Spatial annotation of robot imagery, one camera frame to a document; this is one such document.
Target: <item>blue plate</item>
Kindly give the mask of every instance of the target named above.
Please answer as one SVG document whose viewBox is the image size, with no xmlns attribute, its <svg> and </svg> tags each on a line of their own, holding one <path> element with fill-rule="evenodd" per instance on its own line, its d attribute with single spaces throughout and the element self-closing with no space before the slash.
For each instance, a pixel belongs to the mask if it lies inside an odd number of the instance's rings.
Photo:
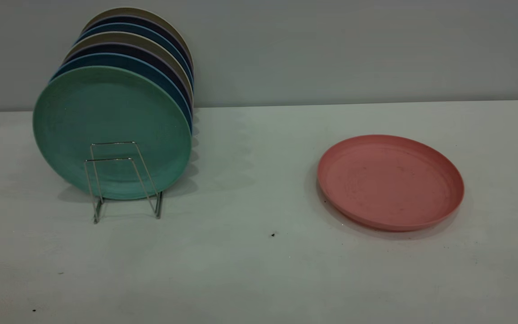
<svg viewBox="0 0 518 324">
<path fill-rule="evenodd" d="M 116 20 L 120 18 L 122 20 L 131 20 L 136 21 L 138 20 L 139 23 L 143 23 L 143 25 L 135 24 L 135 23 L 129 23 L 129 22 L 105 22 L 107 20 Z M 103 33 L 103 32 L 127 32 L 127 33 L 134 33 L 136 35 L 143 36 L 145 38 L 148 38 L 157 44 L 159 44 L 161 47 L 169 51 L 173 57 L 181 64 L 181 67 L 187 72 L 187 76 L 189 77 L 189 80 L 191 81 L 191 84 L 193 85 L 193 67 L 189 64 L 189 61 L 185 59 L 187 54 L 183 51 L 179 51 L 179 49 L 183 49 L 180 47 L 179 43 L 175 41 L 176 44 L 172 40 L 174 38 L 167 32 L 167 35 L 164 35 L 162 31 L 165 31 L 162 27 L 159 25 L 153 24 L 150 21 L 143 20 L 141 18 L 136 17 L 127 17 L 127 16 L 117 16 L 117 17 L 111 17 L 104 20 L 101 20 L 97 22 L 96 24 L 92 25 L 90 29 L 85 31 L 76 41 L 78 43 L 82 39 L 85 39 L 91 35 L 95 35 L 97 33 Z"/>
<path fill-rule="evenodd" d="M 181 108 L 181 112 L 185 115 L 185 119 L 187 119 L 187 123 L 189 124 L 189 130 L 193 133 L 193 125 L 192 125 L 192 117 L 191 111 L 189 109 L 189 104 L 181 95 L 181 92 L 177 88 L 169 78 L 157 70 L 154 66 L 140 59 L 136 59 L 134 57 L 130 57 L 128 55 L 123 54 L 113 54 L 113 53 L 98 53 L 98 54 L 89 54 L 80 58 L 76 58 L 73 61 L 70 61 L 67 64 L 64 64 L 59 70 L 53 75 L 50 82 L 52 82 L 56 77 L 64 74 L 65 72 L 69 72 L 76 68 L 82 68 L 84 66 L 112 66 L 114 68 L 125 68 L 125 70 L 135 72 L 140 76 L 143 76 L 163 89 L 169 96 L 177 103 L 179 108 Z"/>
<path fill-rule="evenodd" d="M 134 57 L 136 59 L 140 59 L 141 61 L 151 64 L 152 66 L 160 70 L 163 74 L 168 76 L 171 82 L 173 82 L 177 86 L 177 88 L 179 88 L 179 91 L 181 91 L 181 95 L 183 95 L 183 98 L 187 100 L 187 103 L 191 108 L 191 113 L 193 114 L 193 100 L 189 96 L 187 85 L 185 85 L 181 81 L 181 78 L 179 78 L 177 73 L 165 61 L 163 61 L 162 59 L 160 59 L 159 57 L 155 56 L 153 53 L 145 49 L 121 43 L 102 43 L 98 45 L 91 45 L 88 47 L 84 47 L 80 51 L 75 52 L 73 55 L 71 55 L 65 60 L 64 64 L 67 64 L 68 62 L 83 57 L 85 55 L 97 53 L 115 53 L 128 55 L 130 57 Z"/>
</svg>

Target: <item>white table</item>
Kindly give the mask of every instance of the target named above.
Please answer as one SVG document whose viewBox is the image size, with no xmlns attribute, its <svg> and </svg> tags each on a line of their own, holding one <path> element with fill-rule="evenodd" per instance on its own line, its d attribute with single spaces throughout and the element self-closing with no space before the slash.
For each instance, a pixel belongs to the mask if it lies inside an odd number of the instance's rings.
<svg viewBox="0 0 518 324">
<path fill-rule="evenodd" d="M 518 101 L 202 108 L 166 192 L 108 202 L 39 154 L 30 112 L 0 112 L 0 324 L 518 323 Z M 459 213 L 420 232 L 344 219 L 315 166 L 382 133 L 459 168 Z"/>
</svg>

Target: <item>white wall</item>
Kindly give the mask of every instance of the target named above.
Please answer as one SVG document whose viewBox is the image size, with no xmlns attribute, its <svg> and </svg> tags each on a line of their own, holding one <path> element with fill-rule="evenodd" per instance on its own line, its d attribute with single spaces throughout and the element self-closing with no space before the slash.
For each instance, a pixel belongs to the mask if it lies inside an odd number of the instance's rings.
<svg viewBox="0 0 518 324">
<path fill-rule="evenodd" d="M 183 33 L 199 106 L 518 99 L 518 0 L 0 0 L 0 109 L 121 5 Z"/>
</svg>

